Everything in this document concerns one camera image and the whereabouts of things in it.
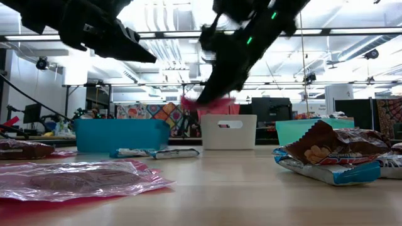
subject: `blue wrapper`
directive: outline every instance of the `blue wrapper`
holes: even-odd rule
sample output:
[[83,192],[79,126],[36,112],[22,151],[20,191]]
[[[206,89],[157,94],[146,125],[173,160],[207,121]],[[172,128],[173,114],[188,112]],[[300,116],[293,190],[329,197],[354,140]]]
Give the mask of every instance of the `blue wrapper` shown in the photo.
[[274,160],[280,166],[304,176],[320,180],[334,186],[360,185],[370,183],[381,176],[378,161],[351,164],[312,165],[293,159],[282,148],[273,151]]

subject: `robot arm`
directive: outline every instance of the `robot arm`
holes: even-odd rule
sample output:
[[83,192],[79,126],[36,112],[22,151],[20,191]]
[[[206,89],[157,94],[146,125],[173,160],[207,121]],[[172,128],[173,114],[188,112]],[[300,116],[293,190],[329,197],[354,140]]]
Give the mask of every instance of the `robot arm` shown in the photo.
[[[242,90],[253,65],[277,37],[285,32],[291,37],[296,31],[295,17],[310,0],[215,0],[217,17],[211,27],[203,27],[201,47],[216,54],[212,74],[197,102],[201,105]],[[216,31],[222,14],[247,26],[232,35]]]
[[116,17],[131,0],[0,0],[21,13],[23,26],[42,34],[45,26],[59,32],[66,45],[101,57],[155,63],[138,44],[140,36]]

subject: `green led light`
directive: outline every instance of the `green led light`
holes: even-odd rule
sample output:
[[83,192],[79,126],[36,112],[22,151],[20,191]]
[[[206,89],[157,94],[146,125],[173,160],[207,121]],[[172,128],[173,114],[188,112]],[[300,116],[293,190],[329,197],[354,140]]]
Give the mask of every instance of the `green led light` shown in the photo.
[[250,38],[248,39],[248,41],[247,41],[247,45],[248,45],[248,44],[250,44],[251,40],[253,40],[253,38],[252,38],[252,37],[250,37]]

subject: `colorful quilt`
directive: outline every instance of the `colorful quilt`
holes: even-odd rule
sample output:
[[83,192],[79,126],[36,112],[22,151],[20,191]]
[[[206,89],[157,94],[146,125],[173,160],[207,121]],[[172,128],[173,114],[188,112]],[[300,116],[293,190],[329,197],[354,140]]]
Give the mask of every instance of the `colorful quilt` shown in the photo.
[[198,122],[192,120],[190,112],[183,110],[181,105],[168,103],[166,105],[156,104],[133,104],[118,105],[118,119],[161,119],[170,126],[171,137],[190,137],[191,130],[199,127]]
[[378,99],[377,107],[381,132],[394,139],[394,124],[402,122],[402,98]]

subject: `brown snack bag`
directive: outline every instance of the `brown snack bag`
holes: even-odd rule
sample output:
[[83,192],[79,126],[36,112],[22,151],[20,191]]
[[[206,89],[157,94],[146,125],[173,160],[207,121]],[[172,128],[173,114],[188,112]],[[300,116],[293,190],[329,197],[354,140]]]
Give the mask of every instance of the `brown snack bag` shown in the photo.
[[46,144],[16,141],[13,139],[0,140],[0,159],[41,159],[55,151]]
[[391,149],[394,154],[402,154],[402,143],[394,144]]
[[359,164],[372,161],[391,150],[389,139],[366,129],[332,129],[319,120],[306,134],[285,146],[304,164]]

